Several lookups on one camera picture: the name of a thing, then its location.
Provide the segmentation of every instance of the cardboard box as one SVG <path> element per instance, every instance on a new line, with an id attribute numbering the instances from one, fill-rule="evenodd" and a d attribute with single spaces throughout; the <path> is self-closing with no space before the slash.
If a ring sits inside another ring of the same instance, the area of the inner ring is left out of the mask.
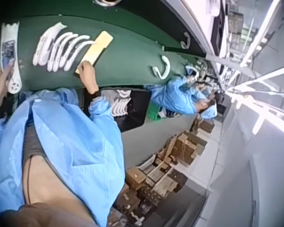
<path id="1" fill-rule="evenodd" d="M 214 122 L 204 120 L 199 124 L 199 128 L 204 130 L 205 132 L 211 133 L 214 128 Z"/>
<path id="2" fill-rule="evenodd" d="M 126 171 L 126 183 L 136 191 L 143 186 L 145 180 L 146 175 L 135 166 Z"/>
<path id="3" fill-rule="evenodd" d="M 118 196 L 114 206 L 122 213 L 129 214 L 140 204 L 140 199 L 136 196 L 136 193 L 135 190 L 130 189 L 127 193 Z"/>
<path id="4" fill-rule="evenodd" d="M 127 193 L 128 190 L 129 190 L 129 186 L 128 186 L 127 183 L 125 183 L 124 186 L 123 186 L 123 188 L 121 189 L 119 195 L 122 195 L 122 194 L 124 194 L 124 193 Z"/>

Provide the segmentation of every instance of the worker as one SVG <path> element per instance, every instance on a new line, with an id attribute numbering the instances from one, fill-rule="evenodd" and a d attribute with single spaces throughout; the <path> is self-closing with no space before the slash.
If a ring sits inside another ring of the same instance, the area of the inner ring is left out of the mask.
<path id="1" fill-rule="evenodd" d="M 0 70 L 0 92 L 12 67 L 10 61 Z M 92 65 L 84 61 L 78 69 L 93 98 L 89 118 L 78 107 L 76 92 L 60 88 L 29 93 L 10 118 L 0 119 L 0 212 L 26 205 L 36 216 L 37 208 L 58 210 L 89 226 L 107 226 L 124 185 L 121 132 Z"/>
<path id="2" fill-rule="evenodd" d="M 217 115 L 214 108 L 213 96 L 208 99 L 201 91 L 200 85 L 185 86 L 192 77 L 175 77 L 166 85 L 145 86 L 151 91 L 151 101 L 179 114 L 193 115 L 201 113 L 203 119 L 210 119 Z"/>

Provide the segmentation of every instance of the blue smock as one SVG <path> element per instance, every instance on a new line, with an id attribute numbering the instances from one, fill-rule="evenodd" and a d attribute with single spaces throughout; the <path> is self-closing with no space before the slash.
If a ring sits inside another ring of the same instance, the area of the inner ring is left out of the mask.
<path id="1" fill-rule="evenodd" d="M 42 147 L 64 183 L 81 198 L 101 227 L 124 185 L 121 132 L 103 97 L 89 105 L 88 118 L 74 90 L 60 88 L 30 95 L 11 118 L 0 119 L 0 212 L 25 204 L 22 151 L 32 114 Z"/>
<path id="2" fill-rule="evenodd" d="M 194 115 L 197 113 L 196 102 L 207 97 L 198 89 L 187 87 L 187 78 L 175 77 L 165 85 L 145 86 L 151 91 L 151 101 L 159 106 L 179 114 Z M 214 106 L 209 107 L 201 116 L 203 119 L 210 119 L 217 114 L 214 112 Z"/>

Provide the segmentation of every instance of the green conveyor belt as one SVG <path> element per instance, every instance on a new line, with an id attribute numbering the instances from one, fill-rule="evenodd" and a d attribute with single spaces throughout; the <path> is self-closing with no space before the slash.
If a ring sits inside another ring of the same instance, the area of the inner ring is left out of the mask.
<path id="1" fill-rule="evenodd" d="M 161 72 L 164 71 L 161 55 L 167 56 L 170 61 L 169 78 L 173 74 L 185 73 L 184 66 L 187 61 L 181 56 L 163 52 L 161 45 L 155 41 L 119 26 L 88 18 L 66 16 L 30 17 L 19 21 L 18 58 L 22 60 L 23 65 L 20 69 L 22 90 L 82 87 L 80 79 L 73 76 L 73 72 L 88 47 L 80 52 L 71 70 L 67 72 L 59 69 L 56 73 L 50 73 L 46 66 L 32 64 L 40 36 L 57 22 L 68 26 L 61 33 L 72 31 L 80 35 L 90 35 L 94 40 L 101 31 L 106 30 L 114 37 L 95 66 L 100 86 L 165 83 L 168 78 L 157 79 L 151 70 L 151 66 L 157 66 Z"/>

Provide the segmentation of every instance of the white plastic part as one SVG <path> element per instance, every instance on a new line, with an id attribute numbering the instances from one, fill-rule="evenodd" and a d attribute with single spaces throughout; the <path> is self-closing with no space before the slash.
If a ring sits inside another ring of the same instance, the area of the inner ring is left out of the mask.
<path id="1" fill-rule="evenodd" d="M 39 60 L 38 60 L 39 65 L 43 66 L 43 65 L 47 64 L 47 61 L 48 61 L 49 55 L 50 55 L 50 51 L 51 51 L 51 45 L 53 45 L 53 41 L 55 40 L 58 33 L 66 27 L 67 27 L 66 25 L 63 25 L 61 22 L 59 22 L 59 23 L 55 24 L 54 26 L 50 27 L 45 32 L 45 39 L 43 41 L 41 51 L 39 52 L 39 54 L 37 54 L 37 55 L 39 55 Z"/>
<path id="2" fill-rule="evenodd" d="M 115 6 L 116 4 L 118 4 L 121 1 L 122 0 L 115 0 L 115 1 L 94 0 L 95 3 L 97 3 L 98 5 L 103 6 L 103 7 Z"/>
<path id="3" fill-rule="evenodd" d="M 94 44 L 95 41 L 85 41 L 80 43 L 79 45 L 76 46 L 76 50 L 75 52 L 72 54 L 71 58 L 69 58 L 64 66 L 64 71 L 68 71 L 71 68 L 71 65 L 73 64 L 73 62 L 75 61 L 77 55 L 79 54 L 79 52 L 82 50 L 83 47 L 87 46 L 87 45 L 92 45 Z"/>
<path id="4" fill-rule="evenodd" d="M 180 44 L 183 49 L 187 50 L 190 47 L 190 35 L 188 34 L 188 32 L 184 32 L 183 35 L 186 37 L 186 42 L 181 41 Z"/>
<path id="5" fill-rule="evenodd" d="M 112 104 L 112 116 L 116 117 L 115 106 L 119 103 L 119 99 L 115 100 Z"/>
<path id="6" fill-rule="evenodd" d="M 122 98 L 127 98 L 130 94 L 131 94 L 131 90 L 117 90 L 117 92 L 119 93 L 119 96 Z"/>
<path id="7" fill-rule="evenodd" d="M 112 105 L 112 116 L 113 117 L 121 117 L 127 115 L 127 105 L 130 102 L 131 98 L 126 99 L 117 99 Z"/>
<path id="8" fill-rule="evenodd" d="M 63 66 L 65 65 L 68 56 L 70 55 L 72 49 L 75 47 L 76 43 L 79 42 L 80 40 L 83 39 L 89 39 L 90 36 L 89 35 L 80 35 L 79 37 L 75 38 L 74 40 L 72 40 L 68 46 L 68 48 L 66 49 L 64 55 L 61 57 L 60 62 L 59 62 L 59 67 L 63 68 Z"/>
<path id="9" fill-rule="evenodd" d="M 206 11 L 208 15 L 217 17 L 220 14 L 220 7 L 220 0 L 207 0 Z"/>
<path id="10" fill-rule="evenodd" d="M 55 60 L 53 62 L 53 71 L 56 72 L 58 71 L 58 68 L 59 68 L 59 62 L 60 62 L 60 58 L 62 56 L 62 53 L 63 53 L 63 50 L 64 50 L 64 47 L 65 45 L 73 38 L 76 38 L 78 37 L 78 34 L 72 34 L 68 37 L 66 37 L 65 39 L 63 39 L 61 45 L 59 46 L 59 49 L 58 49 L 58 52 L 57 52 L 57 55 L 55 57 Z"/>
<path id="11" fill-rule="evenodd" d="M 51 55 L 49 57 L 48 63 L 47 63 L 47 71 L 52 71 L 53 70 L 53 62 L 55 60 L 55 56 L 56 53 L 58 51 L 58 47 L 60 45 L 60 43 L 62 42 L 62 40 L 70 35 L 72 35 L 72 32 L 66 32 L 64 34 L 62 34 L 61 36 L 59 36 L 59 38 L 55 41 L 52 51 L 51 51 Z"/>
<path id="12" fill-rule="evenodd" d="M 152 67 L 152 71 L 156 77 L 160 79 L 166 79 L 166 77 L 169 75 L 169 72 L 170 72 L 170 62 L 169 62 L 169 59 L 165 57 L 164 55 L 162 55 L 162 60 L 165 63 L 165 70 L 164 70 L 163 75 L 161 75 L 158 67 Z"/>
<path id="13" fill-rule="evenodd" d="M 18 30 L 19 30 L 19 22 L 14 23 L 12 25 L 9 24 L 2 24 L 1 29 L 1 45 L 0 45 L 0 64 L 2 70 L 6 67 L 7 63 L 9 62 L 8 56 L 2 56 L 3 54 L 7 53 L 7 50 L 3 50 L 3 46 L 7 45 L 8 47 L 13 48 L 13 57 L 15 60 L 13 74 L 9 82 L 6 83 L 8 92 L 11 94 L 18 93 L 22 88 L 22 82 L 19 72 L 19 64 L 18 64 Z"/>

